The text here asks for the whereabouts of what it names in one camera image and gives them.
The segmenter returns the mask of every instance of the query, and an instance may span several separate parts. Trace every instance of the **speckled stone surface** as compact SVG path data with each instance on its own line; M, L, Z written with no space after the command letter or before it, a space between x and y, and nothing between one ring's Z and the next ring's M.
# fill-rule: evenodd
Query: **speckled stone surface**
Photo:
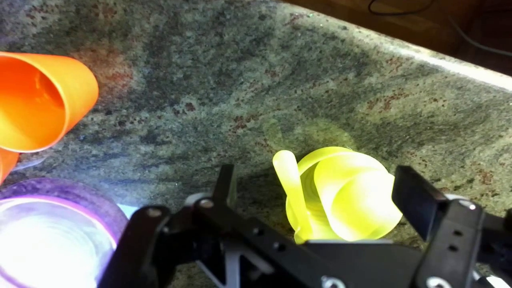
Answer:
M178 210L237 164L239 207L290 228L271 159L348 146L501 215L512 79L269 0L4 0L0 50L76 57L95 111L7 185L47 177ZM401 226L393 239L417 244Z

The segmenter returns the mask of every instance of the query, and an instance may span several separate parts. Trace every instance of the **bolt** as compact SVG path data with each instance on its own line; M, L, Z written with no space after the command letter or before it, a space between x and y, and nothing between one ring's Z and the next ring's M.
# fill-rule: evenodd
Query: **bolt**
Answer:
M346 288L346 284L335 278L322 278L322 288Z
M161 218L162 212L159 209L148 209L146 215L151 217L151 218Z
M210 201L210 199L204 199L199 202L199 207L204 209L204 210L210 210L215 207L215 204Z
M474 206L471 201L461 199L460 204L469 210L477 210L477 206Z
M426 282L428 288L452 288L452 286L441 278L429 278Z

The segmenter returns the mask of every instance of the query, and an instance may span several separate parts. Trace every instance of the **cable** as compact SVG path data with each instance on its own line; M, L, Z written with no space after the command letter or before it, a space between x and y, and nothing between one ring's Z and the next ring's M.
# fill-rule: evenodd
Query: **cable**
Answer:
M418 14L423 14L426 10L429 10L436 0L429 0L429 4L426 4L425 7L420 7L417 10L410 10L410 12L397 12L397 14L381 14L381 12L377 12L373 10L373 6L377 4L378 0L370 0L367 10L370 15L375 15L375 17L409 17L409 15L418 15Z
M465 31L453 22L453 18L449 17L449 22L450 22L452 28L460 34L460 38L463 38L468 44L477 47L479 50L489 52L489 54L512 58L512 52L498 50L493 47L482 46L482 44L473 41L468 34L465 34Z

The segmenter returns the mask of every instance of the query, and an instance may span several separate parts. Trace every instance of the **yellow cup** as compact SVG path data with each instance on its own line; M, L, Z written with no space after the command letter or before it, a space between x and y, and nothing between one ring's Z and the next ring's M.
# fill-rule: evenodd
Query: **yellow cup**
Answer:
M77 60L0 52L0 148L39 153L95 106L98 82Z
M287 193L287 217L298 244L375 241L402 218L391 196L394 177L365 154L325 148L297 164L290 151L281 151L274 169Z
M15 169L18 158L20 156L15 153L0 150L0 185L10 175L10 172Z

